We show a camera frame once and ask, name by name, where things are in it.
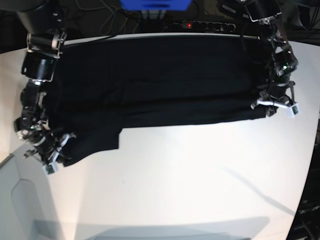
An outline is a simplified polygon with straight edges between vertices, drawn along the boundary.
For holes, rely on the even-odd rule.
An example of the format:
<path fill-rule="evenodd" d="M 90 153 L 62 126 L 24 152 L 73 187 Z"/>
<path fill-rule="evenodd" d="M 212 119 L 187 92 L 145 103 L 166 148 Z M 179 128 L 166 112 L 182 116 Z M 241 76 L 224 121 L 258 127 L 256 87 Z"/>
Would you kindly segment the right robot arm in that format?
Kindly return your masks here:
<path fill-rule="evenodd" d="M 64 16 L 56 0 L 13 0 L 12 9 L 27 30 L 26 54 L 21 74 L 27 78 L 20 94 L 22 111 L 13 123 L 18 138 L 33 146 L 24 157 L 35 157 L 48 173 L 57 171 L 57 160 L 64 158 L 62 148 L 72 137 L 59 129 L 48 127 L 49 119 L 43 104 L 46 91 L 43 88 L 54 78 L 55 68 L 62 55 L 67 37 Z"/>

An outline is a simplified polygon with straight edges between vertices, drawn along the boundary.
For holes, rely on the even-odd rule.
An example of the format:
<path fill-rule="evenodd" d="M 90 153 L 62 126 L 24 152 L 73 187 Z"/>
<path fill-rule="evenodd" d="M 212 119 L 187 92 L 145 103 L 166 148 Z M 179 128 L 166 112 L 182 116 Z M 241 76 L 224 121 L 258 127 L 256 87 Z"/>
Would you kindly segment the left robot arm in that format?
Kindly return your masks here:
<path fill-rule="evenodd" d="M 276 0 L 221 0 L 220 4 L 234 11 L 245 11 L 246 19 L 259 25 L 259 39 L 270 51 L 270 56 L 262 60 L 250 60 L 261 64 L 268 72 L 266 84 L 251 108 L 265 106 L 266 115 L 271 117 L 281 108 L 290 118 L 300 113 L 295 101 L 295 82 L 290 80 L 291 73 L 297 69 L 298 60 L 289 43 L 282 19 L 281 7 Z"/>

